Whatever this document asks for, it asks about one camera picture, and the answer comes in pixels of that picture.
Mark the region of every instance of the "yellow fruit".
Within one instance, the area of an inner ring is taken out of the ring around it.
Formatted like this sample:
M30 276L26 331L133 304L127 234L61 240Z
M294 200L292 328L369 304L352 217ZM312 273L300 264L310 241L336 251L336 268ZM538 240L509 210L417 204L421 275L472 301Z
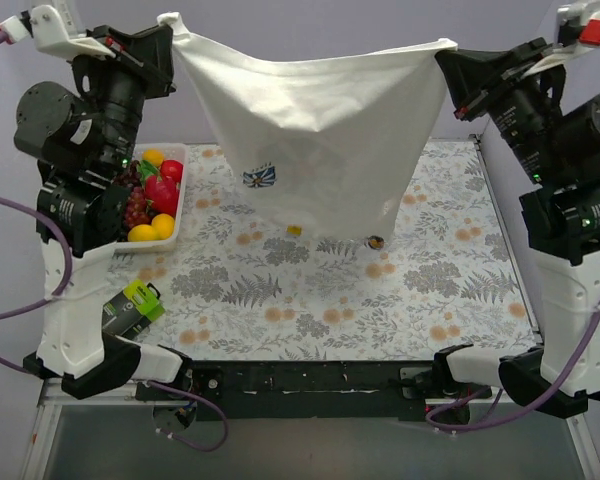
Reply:
M138 225L131 229L127 237L130 242L155 242L160 234L151 225Z
M142 159L146 160L154 167L160 168L160 165L162 165L162 162L164 162L164 153L162 153L160 150L147 150L142 154Z
M176 228L176 221L171 215L161 213L160 215L156 215L151 222L151 226L157 230L162 240L166 240L173 235L173 230Z

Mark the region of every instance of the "table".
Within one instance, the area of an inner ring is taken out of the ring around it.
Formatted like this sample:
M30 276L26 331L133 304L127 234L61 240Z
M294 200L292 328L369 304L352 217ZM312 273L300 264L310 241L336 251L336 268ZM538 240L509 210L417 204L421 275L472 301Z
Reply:
M138 340L200 360L431 360L466 342L535 344L475 144L430 142L383 251L289 238L235 190L216 145L192 148L176 250L117 256L166 314Z

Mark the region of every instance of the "printed logo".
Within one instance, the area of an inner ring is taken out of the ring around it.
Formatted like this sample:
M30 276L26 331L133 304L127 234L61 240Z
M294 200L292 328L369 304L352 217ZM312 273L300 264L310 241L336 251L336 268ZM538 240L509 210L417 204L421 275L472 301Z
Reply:
M276 167L270 163L242 174L242 183L249 188L271 187L276 183Z

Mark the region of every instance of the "white cloth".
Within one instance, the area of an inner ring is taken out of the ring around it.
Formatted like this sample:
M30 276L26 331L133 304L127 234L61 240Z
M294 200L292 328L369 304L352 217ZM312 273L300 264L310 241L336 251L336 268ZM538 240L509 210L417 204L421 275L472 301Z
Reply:
M303 234L391 236L446 93L448 39L367 55L269 62L158 17L194 83L240 191Z

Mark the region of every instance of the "fruit basket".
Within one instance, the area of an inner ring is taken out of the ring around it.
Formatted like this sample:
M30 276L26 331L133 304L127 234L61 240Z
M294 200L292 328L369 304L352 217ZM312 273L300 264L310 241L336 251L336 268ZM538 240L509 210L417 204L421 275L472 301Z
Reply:
M173 233L166 240L154 240L145 242L123 242L116 245L116 252L135 253L135 252L168 252L175 248L182 221L182 209L184 203L184 192L187 186L187 171L189 164L189 147L181 143L152 143L136 145L133 160L140 161L147 150L158 150L164 154L164 157L175 160L182 164L182 179L180 181L180 194L175 218Z

